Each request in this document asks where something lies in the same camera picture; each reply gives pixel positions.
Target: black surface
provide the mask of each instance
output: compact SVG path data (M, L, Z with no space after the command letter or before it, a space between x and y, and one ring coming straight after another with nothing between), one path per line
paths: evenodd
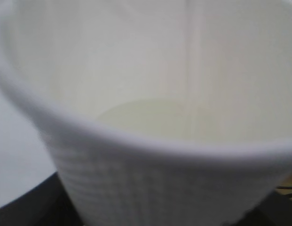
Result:
M83 226L83 223L57 174L54 174L24 196L2 207L0 226ZM292 226L292 201L273 192L233 226Z
M0 226L82 226L57 174L0 208Z

